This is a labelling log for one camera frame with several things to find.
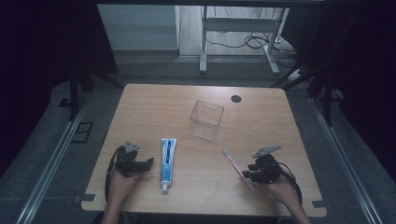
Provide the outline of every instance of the toothpaste tube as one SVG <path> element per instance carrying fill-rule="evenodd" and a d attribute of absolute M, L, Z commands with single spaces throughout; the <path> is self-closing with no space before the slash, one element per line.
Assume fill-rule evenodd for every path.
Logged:
<path fill-rule="evenodd" d="M 163 168 L 161 171 L 161 185 L 163 193 L 168 191 L 172 183 L 173 159 L 175 156 L 176 138 L 163 138 Z"/>

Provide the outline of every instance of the gray floor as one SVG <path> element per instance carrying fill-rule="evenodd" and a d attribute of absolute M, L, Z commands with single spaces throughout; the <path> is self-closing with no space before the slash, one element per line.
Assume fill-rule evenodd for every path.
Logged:
<path fill-rule="evenodd" d="M 173 54 L 130 55 L 116 53 L 120 75 L 112 76 L 123 84 L 158 83 L 177 85 L 219 85 L 269 87 L 274 77 L 264 57 L 209 57 L 207 74 L 198 72 L 197 57 Z M 280 67 L 285 73 L 289 68 Z M 92 76 L 95 89 L 89 93 L 81 122 L 93 122 L 92 133 L 84 144 L 70 143 L 50 182 L 33 223 L 91 223 L 97 213 L 81 209 L 76 196 L 84 194 L 96 163 L 106 131 L 110 125 L 122 90 Z M 320 125 L 303 83 L 287 95 L 308 158 L 328 209 L 326 217 L 312 218 L 313 223 L 369 223 L 353 188 L 335 156 L 329 139 Z M 69 108 L 59 107 L 69 98 L 68 83 L 54 88 L 51 102 L 18 158 L 0 180 L 0 220 L 14 223 L 26 203 L 37 179 L 47 165 L 68 125 Z M 333 129 L 357 175 L 373 200 L 383 223 L 395 219 L 396 186 L 364 142 L 355 133 L 337 104 L 332 107 Z M 194 217 L 138 214 L 144 223 L 263 223 L 263 217 Z"/>

